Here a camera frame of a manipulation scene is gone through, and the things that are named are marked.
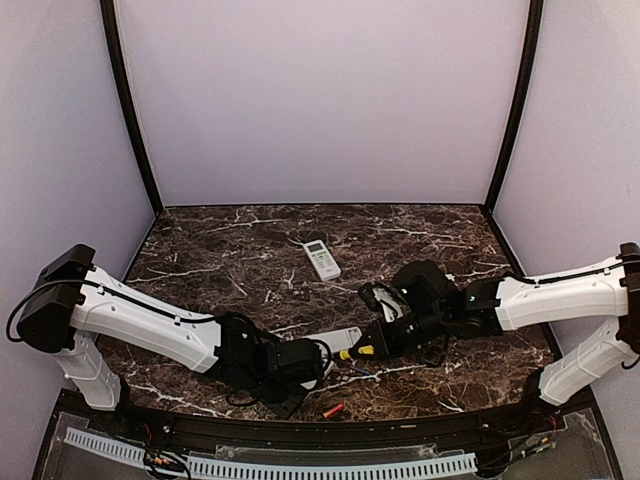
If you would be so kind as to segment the yellow handled screwdriver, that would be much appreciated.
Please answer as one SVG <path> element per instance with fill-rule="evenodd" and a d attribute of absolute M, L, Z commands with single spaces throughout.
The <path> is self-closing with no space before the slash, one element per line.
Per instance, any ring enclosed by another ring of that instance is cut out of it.
<path fill-rule="evenodd" d="M 346 350 L 342 350 L 339 353 L 341 360 L 358 359 L 361 357 L 373 356 L 375 354 L 375 348 L 372 345 L 365 345 L 360 347 L 351 347 Z"/>

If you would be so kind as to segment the purple battery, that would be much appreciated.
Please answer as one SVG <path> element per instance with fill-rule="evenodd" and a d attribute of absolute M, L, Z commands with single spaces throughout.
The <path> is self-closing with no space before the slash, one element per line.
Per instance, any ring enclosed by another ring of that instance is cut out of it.
<path fill-rule="evenodd" d="M 359 374 L 362 374 L 362 375 L 372 375 L 372 373 L 371 373 L 371 372 L 369 372 L 369 371 L 367 371 L 367 370 L 364 370 L 364 369 L 361 369 L 361 368 L 357 368 L 357 367 L 353 367 L 353 366 L 351 366 L 351 367 L 349 367 L 349 369 L 350 369 L 351 371 L 354 371 L 354 372 L 359 373 Z"/>

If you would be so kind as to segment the red orange battery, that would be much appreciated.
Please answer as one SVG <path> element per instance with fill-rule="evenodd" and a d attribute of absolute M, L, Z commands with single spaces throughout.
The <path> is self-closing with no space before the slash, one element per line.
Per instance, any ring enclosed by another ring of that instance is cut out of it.
<path fill-rule="evenodd" d="M 325 419 L 331 418 L 344 410 L 344 404 L 339 403 L 323 413 Z"/>

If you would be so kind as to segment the white remote with buttons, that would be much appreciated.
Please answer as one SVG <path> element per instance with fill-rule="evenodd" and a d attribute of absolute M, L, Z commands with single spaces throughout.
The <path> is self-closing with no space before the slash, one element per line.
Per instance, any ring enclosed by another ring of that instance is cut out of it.
<path fill-rule="evenodd" d="M 334 280 L 341 276 L 341 268 L 322 240 L 304 243 L 303 249 L 321 281 Z"/>

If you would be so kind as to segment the white remote with label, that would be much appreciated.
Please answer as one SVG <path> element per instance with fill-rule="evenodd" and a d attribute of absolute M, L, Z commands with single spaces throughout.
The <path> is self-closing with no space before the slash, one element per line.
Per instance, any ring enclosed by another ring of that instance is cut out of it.
<path fill-rule="evenodd" d="M 324 384 L 324 379 L 319 378 L 316 380 L 310 380 L 306 382 L 302 382 L 299 384 L 301 388 L 303 388 L 306 392 L 313 392 L 319 390 Z"/>

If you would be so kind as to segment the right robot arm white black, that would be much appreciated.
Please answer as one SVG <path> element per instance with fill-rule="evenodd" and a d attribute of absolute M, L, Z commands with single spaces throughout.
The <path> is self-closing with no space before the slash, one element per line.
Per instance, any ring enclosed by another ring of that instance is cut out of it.
<path fill-rule="evenodd" d="M 441 336 L 473 339 L 540 323 L 605 318 L 573 351 L 528 377 L 522 403 L 510 413 L 511 426 L 521 434 L 534 432 L 549 408 L 607 371 L 639 361 L 639 247 L 632 242 L 591 266 L 532 278 L 507 272 L 464 289 L 436 263 L 414 261 L 390 285 L 366 284 L 359 295 L 383 317 L 341 351 L 343 360 L 396 358 Z"/>

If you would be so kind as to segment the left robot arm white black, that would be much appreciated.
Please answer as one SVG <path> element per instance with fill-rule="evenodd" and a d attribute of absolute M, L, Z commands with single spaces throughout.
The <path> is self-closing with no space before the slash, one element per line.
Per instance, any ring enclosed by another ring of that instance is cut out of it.
<path fill-rule="evenodd" d="M 310 339 L 284 341 L 247 316 L 200 314 L 164 303 L 113 278 L 93 262 L 93 248 L 77 244 L 44 267 L 31 292 L 7 320 L 9 341 L 56 358 L 101 417 L 120 436 L 141 427 L 126 402 L 122 377 L 106 364 L 95 334 L 173 360 L 247 393 L 287 419 L 326 371 L 323 347 Z"/>

